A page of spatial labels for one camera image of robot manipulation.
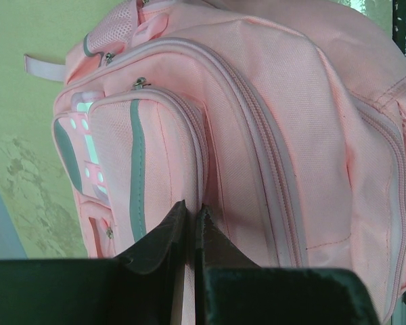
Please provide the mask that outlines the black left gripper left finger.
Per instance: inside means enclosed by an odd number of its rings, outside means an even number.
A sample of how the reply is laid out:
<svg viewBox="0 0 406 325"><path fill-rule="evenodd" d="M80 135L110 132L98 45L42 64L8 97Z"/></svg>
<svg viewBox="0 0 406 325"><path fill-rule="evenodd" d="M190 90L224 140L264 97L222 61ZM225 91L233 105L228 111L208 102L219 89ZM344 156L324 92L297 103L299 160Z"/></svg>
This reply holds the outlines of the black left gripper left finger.
<svg viewBox="0 0 406 325"><path fill-rule="evenodd" d="M0 324L180 324L187 216L110 259L0 260Z"/></svg>

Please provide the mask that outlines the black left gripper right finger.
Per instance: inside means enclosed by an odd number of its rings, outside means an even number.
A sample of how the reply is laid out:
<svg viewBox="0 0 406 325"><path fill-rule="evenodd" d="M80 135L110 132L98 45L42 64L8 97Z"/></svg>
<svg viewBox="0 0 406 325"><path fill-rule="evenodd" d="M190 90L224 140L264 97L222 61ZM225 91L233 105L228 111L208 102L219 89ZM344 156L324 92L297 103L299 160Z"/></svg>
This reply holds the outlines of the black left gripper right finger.
<svg viewBox="0 0 406 325"><path fill-rule="evenodd" d="M340 268L260 267L196 219L197 324L379 324L365 285Z"/></svg>

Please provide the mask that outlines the pink student backpack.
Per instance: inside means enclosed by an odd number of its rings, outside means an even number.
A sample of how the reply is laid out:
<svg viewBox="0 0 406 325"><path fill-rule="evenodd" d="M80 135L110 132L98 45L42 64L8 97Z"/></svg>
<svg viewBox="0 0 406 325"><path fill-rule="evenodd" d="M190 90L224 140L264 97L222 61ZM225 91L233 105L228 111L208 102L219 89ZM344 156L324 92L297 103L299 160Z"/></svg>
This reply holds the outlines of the pink student backpack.
<svg viewBox="0 0 406 325"><path fill-rule="evenodd" d="M90 257L178 201L261 266L406 291L406 57L331 1L124 1L53 64L52 133Z"/></svg>

